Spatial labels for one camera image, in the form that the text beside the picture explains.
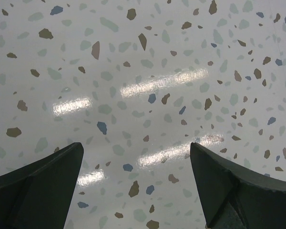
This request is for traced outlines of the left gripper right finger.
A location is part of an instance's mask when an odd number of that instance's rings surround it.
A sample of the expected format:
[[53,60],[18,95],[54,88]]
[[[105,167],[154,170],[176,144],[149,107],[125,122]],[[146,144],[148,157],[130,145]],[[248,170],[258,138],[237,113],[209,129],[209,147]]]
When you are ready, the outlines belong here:
[[286,182],[227,160],[198,143],[190,159],[208,229],[286,229]]

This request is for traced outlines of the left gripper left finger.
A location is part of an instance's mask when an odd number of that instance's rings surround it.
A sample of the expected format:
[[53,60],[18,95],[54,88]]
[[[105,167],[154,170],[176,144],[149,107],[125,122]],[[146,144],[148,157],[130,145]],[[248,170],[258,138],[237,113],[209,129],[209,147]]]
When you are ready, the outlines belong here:
[[0,176],[0,229],[62,229],[82,165],[81,143]]

